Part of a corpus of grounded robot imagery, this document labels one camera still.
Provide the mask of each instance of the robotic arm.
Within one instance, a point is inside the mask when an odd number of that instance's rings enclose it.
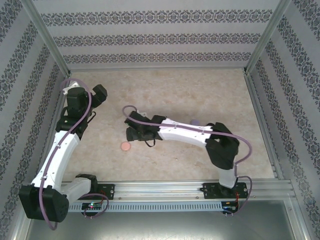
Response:
[[[44,220],[39,203],[39,190],[43,178],[45,178],[42,194],[43,205],[48,219],[52,222],[60,223],[65,219],[70,203],[78,200],[84,194],[97,192],[97,178],[88,174],[79,174],[74,181],[64,187],[61,186],[70,157],[88,127],[88,123],[95,116],[91,117],[93,109],[101,105],[107,98],[107,91],[102,85],[95,86],[93,91],[95,95],[86,92],[77,83],[63,89],[67,106],[63,108],[60,119],[56,124],[56,134],[48,157],[32,183],[23,185],[19,191],[19,198],[28,218]],[[88,114],[59,146],[53,156],[47,175],[43,176],[49,158],[59,141],[83,117],[88,109],[88,94],[91,94],[92,100]]]
[[[175,126],[145,125],[127,118],[125,123],[129,127],[126,129],[126,138],[129,142],[135,140],[176,140],[205,148],[211,162],[218,168],[220,185],[229,189],[235,186],[237,177],[235,176],[234,159],[238,154],[239,141],[234,137],[204,133],[204,131],[209,131],[231,134],[224,124],[217,122],[216,124],[208,123],[207,126],[195,126],[176,122],[159,115],[154,115],[152,119],[149,119],[137,111],[132,111],[129,117],[150,124]],[[189,127],[200,130],[200,132],[178,126]]]

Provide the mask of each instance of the grey floor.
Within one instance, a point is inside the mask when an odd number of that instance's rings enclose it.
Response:
[[[238,174],[274,177],[241,69],[76,72],[72,77],[91,89],[102,84],[108,98],[95,109],[97,116],[73,152],[64,181],[79,173],[94,174],[99,181],[218,179],[207,151],[187,143],[158,141],[150,148],[135,141],[130,151],[123,152],[125,105],[135,105],[149,118],[161,115],[187,124],[196,119],[203,126],[224,123],[253,146],[252,156],[239,165]],[[247,152],[241,143],[236,159]]]

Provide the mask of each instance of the black mounting plate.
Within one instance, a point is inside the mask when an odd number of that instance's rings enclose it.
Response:
[[[97,192],[89,192],[89,193],[103,194],[109,200],[113,200],[115,195],[115,185],[114,184],[98,184]],[[100,196],[86,196],[86,197],[79,198],[79,200],[101,200],[101,199],[102,198]]]
[[[236,193],[239,194],[239,199],[246,199],[248,196],[245,182],[236,182],[233,188],[221,186],[218,182],[206,182],[202,184],[200,191],[203,192],[204,199],[235,199]]]

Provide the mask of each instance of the orange disc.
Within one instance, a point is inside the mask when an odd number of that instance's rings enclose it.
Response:
[[[131,144],[127,141],[124,141],[123,143],[121,143],[121,149],[122,151],[129,151],[131,148]]]

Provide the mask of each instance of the damask pattern wall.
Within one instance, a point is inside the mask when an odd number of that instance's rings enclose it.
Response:
[[[6,239],[46,146],[64,79],[18,0],[0,1],[0,240]]]
[[[279,0],[35,0],[73,70],[245,67]]]
[[[282,171],[320,239],[320,1],[293,0],[251,73]]]

